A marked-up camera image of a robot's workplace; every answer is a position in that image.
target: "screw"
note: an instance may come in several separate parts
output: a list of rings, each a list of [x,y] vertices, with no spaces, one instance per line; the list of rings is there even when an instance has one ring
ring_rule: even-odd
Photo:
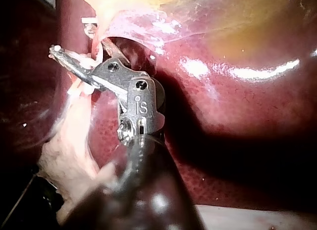
[[[147,82],[145,82],[144,80],[139,80],[139,81],[136,83],[136,87],[137,87],[137,89],[145,90],[145,89],[148,87],[148,84],[147,84]]]
[[[109,70],[110,72],[114,72],[114,71],[119,70],[119,64],[116,63],[116,62],[110,63],[110,64],[108,65],[108,70]]]

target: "metal jaw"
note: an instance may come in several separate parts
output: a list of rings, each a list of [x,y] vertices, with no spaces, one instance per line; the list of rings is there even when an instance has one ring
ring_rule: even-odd
[[[157,111],[155,82],[144,71],[125,67],[119,58],[109,58],[94,69],[85,69],[60,46],[51,46],[50,58],[93,86],[111,90],[118,97],[118,138],[125,143],[138,134],[152,134],[164,126]]]
[[[163,128],[165,117],[157,111],[156,86],[150,77],[131,79],[127,112],[122,113],[119,119],[120,141],[128,141],[134,135],[153,134]]]

